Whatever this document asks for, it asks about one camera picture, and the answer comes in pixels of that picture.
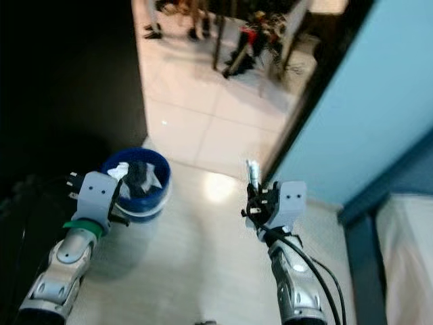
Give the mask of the dark door frame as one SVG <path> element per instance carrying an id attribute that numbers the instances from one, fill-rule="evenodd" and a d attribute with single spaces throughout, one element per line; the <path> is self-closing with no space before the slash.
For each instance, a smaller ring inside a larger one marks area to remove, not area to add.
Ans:
<path id="1" fill-rule="evenodd" d="M 365 19 L 370 13 L 376 0 L 346 0 L 346 7 L 333 24 L 327 25 L 324 49 L 317 61 L 311 78 L 307 81 L 305 89 L 299 95 L 294 107 L 290 111 L 284 130 L 279 134 L 275 148 L 269 155 L 268 164 L 265 165 L 265 179 L 275 179 L 277 170 L 284 162 L 295 139 L 303 130 L 306 122 L 316 109 L 319 100 L 329 83 L 343 62 L 353 41 L 358 37 Z"/>

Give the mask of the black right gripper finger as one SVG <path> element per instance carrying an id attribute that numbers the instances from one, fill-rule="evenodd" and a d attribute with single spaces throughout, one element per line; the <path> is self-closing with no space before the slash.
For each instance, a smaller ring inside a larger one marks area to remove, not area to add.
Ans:
<path id="1" fill-rule="evenodd" d="M 260 207 L 260 189 L 257 183 L 248 183 L 246 188 L 247 201 L 241 210 L 244 219 L 260 219 L 262 217 L 262 207 Z"/>

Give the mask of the red and black bag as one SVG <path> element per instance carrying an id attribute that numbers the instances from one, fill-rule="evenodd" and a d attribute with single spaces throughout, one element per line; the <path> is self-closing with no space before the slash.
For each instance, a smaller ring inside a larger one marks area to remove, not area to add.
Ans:
<path id="1" fill-rule="evenodd" d="M 267 13 L 262 10 L 254 12 L 252 19 L 240 28 L 236 51 L 230 53 L 222 76 L 228 79 L 234 75 L 244 74 L 254 67 L 254 62 L 264 51 L 272 53 L 273 61 L 279 61 L 284 48 L 286 24 L 284 14 Z"/>

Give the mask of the white crumpled paper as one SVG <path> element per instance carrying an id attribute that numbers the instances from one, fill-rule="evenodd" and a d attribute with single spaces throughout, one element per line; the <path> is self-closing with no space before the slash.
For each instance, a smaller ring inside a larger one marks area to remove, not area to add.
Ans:
<path id="1" fill-rule="evenodd" d="M 128 162 L 120 162 L 116 167 L 108 169 L 106 174 L 117 180 L 118 183 L 127 176 L 130 170 L 130 164 Z"/>

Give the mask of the blue waste bin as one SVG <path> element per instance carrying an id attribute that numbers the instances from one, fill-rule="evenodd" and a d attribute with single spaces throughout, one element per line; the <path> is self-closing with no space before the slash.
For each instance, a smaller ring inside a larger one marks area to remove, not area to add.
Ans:
<path id="1" fill-rule="evenodd" d="M 115 204 L 120 205 L 132 222 L 145 223 L 155 219 L 169 200 L 171 170 L 167 159 L 154 150 L 147 148 L 128 148 L 111 155 L 102 165 L 103 173 L 114 168 L 120 162 L 132 163 L 142 161 L 153 164 L 157 178 L 163 188 L 157 189 L 145 198 L 131 198 L 123 179 L 118 183 L 118 198 Z"/>

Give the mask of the standing person legs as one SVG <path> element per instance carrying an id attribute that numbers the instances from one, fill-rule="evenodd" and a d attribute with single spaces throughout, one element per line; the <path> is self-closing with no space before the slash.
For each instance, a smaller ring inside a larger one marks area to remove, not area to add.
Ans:
<path id="1" fill-rule="evenodd" d="M 198 35 L 204 38 L 210 37 L 208 7 L 210 7 L 210 0 L 189 0 L 191 28 L 188 31 L 188 35 L 192 39 L 198 39 Z"/>
<path id="2" fill-rule="evenodd" d="M 163 37 L 163 28 L 158 19 L 156 0 L 143 0 L 143 6 L 150 19 L 150 23 L 145 26 L 147 34 L 143 37 L 145 39 L 161 39 Z"/>

